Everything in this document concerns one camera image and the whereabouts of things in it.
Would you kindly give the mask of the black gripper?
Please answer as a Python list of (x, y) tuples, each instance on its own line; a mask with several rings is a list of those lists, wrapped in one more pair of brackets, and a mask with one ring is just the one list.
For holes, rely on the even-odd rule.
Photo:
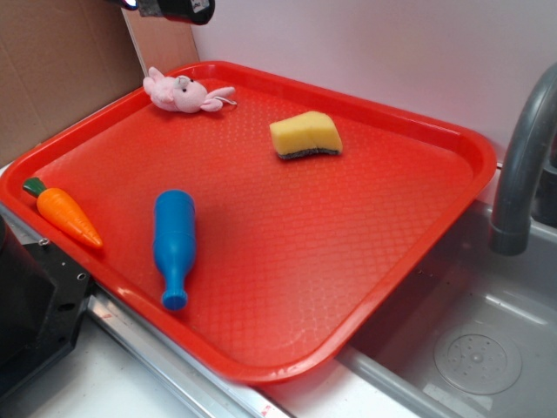
[(208, 24), (214, 14), (213, 0), (115, 0), (121, 9), (141, 17), (163, 17), (188, 24)]

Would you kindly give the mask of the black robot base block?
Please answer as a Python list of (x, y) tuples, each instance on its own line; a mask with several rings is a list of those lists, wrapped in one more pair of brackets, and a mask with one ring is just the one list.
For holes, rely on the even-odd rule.
[(91, 274), (53, 243), (23, 244), (1, 221), (1, 399), (77, 343)]

